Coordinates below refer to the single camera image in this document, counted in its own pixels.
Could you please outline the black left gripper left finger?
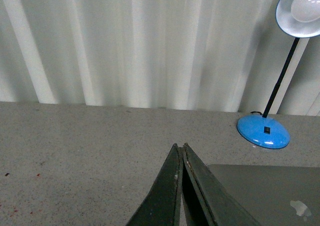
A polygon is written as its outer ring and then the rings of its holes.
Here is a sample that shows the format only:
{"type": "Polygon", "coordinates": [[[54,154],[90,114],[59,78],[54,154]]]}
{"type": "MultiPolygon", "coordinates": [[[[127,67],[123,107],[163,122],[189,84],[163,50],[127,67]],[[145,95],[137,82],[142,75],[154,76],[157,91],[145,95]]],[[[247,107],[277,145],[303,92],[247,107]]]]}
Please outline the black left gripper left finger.
{"type": "Polygon", "coordinates": [[[179,225],[183,180],[183,153],[173,144],[149,193],[127,225],[179,225]]]}

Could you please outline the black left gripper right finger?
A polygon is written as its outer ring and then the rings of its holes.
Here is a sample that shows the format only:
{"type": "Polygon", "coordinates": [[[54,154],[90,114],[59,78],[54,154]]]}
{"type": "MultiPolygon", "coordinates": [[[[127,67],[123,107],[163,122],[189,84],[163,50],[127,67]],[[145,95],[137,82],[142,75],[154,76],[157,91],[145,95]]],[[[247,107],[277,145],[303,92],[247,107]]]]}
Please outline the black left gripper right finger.
{"type": "Polygon", "coordinates": [[[183,202],[187,225],[260,225],[185,143],[183,202]]]}

